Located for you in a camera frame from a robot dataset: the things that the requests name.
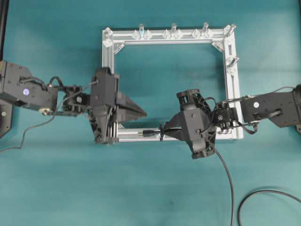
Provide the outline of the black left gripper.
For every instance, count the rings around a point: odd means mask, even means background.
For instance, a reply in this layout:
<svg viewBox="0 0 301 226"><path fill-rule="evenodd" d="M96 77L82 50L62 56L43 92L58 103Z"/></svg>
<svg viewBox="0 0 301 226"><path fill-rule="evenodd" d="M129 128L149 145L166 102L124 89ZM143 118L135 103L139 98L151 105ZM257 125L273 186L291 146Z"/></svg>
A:
<svg viewBox="0 0 301 226"><path fill-rule="evenodd" d="M118 80L119 77L112 74L109 67L98 68L91 79L94 84L91 85L88 116L97 144L118 142L118 139L110 134L112 112L116 105L134 111L117 111L115 121L118 123L147 116L132 99L118 91Z"/></svg>

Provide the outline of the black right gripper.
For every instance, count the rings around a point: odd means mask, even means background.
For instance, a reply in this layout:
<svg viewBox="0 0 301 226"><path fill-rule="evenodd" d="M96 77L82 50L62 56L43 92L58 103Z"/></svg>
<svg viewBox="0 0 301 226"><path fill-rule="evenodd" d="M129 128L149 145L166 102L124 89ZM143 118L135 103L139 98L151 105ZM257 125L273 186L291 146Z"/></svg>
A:
<svg viewBox="0 0 301 226"><path fill-rule="evenodd" d="M164 125L163 134L185 141L192 159L214 154L216 128L212 125L212 110L199 89L189 89L176 94L180 112Z"/></svg>

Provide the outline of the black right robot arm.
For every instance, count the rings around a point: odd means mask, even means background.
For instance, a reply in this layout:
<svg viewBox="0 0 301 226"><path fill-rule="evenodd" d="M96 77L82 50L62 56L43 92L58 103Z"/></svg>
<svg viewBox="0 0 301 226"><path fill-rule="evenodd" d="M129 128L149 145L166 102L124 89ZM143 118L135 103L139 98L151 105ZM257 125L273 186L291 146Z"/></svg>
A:
<svg viewBox="0 0 301 226"><path fill-rule="evenodd" d="M257 132L258 123L269 119L279 128L301 123L301 87L289 92L270 92L255 96L226 99L214 104L201 96L199 89L177 93L180 112L160 128L167 135L188 144L192 158L208 157L215 152L216 130L242 127L249 134Z"/></svg>

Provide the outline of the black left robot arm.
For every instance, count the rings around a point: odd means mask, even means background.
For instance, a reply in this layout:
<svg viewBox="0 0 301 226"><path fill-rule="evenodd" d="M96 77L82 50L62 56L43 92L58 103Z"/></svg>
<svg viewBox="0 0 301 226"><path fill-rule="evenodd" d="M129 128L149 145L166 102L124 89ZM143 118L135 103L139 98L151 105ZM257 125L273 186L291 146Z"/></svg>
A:
<svg viewBox="0 0 301 226"><path fill-rule="evenodd" d="M14 106L25 106L44 115L76 117L86 113L95 143L119 141L118 125L145 117L147 113L119 88L120 76L108 67L96 69L88 84L65 86L57 76L58 85L33 77L27 67L2 60L0 63L0 98Z"/></svg>

